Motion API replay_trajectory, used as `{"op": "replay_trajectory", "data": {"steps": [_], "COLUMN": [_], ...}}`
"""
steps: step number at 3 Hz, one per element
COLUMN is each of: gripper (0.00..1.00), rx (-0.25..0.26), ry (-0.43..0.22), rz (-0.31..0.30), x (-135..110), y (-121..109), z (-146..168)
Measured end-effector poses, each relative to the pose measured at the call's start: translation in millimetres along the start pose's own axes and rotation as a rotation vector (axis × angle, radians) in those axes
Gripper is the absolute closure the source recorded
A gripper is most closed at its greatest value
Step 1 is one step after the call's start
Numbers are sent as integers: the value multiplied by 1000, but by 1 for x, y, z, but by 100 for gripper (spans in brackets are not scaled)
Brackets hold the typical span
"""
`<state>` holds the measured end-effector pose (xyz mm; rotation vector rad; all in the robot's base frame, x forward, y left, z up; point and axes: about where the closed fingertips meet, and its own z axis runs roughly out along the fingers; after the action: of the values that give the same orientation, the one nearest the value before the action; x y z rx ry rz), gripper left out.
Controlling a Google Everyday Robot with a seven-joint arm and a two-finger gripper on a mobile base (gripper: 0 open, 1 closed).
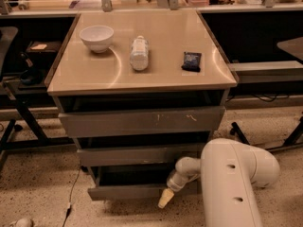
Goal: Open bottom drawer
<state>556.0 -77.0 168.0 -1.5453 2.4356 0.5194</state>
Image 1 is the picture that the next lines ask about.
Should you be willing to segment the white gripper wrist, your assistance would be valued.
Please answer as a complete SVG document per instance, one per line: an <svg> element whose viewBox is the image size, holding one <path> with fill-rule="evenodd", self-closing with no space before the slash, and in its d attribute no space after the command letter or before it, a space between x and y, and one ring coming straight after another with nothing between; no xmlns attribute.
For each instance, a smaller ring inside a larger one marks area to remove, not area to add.
<svg viewBox="0 0 303 227"><path fill-rule="evenodd" d="M167 178L167 187L163 190L158 202L158 207L163 209L174 197L174 192L181 191L187 183L191 183L200 177L199 174L182 174L176 169L172 170Z"/></svg>

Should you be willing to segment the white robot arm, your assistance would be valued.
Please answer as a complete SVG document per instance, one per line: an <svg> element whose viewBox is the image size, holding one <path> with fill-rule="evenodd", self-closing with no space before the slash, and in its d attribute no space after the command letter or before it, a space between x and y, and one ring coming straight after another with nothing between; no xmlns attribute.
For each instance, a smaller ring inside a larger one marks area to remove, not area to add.
<svg viewBox="0 0 303 227"><path fill-rule="evenodd" d="M200 179L205 227L263 227L253 188L274 184L279 173L279 163L269 151L214 139L199 158L177 161L158 206L165 207L187 183Z"/></svg>

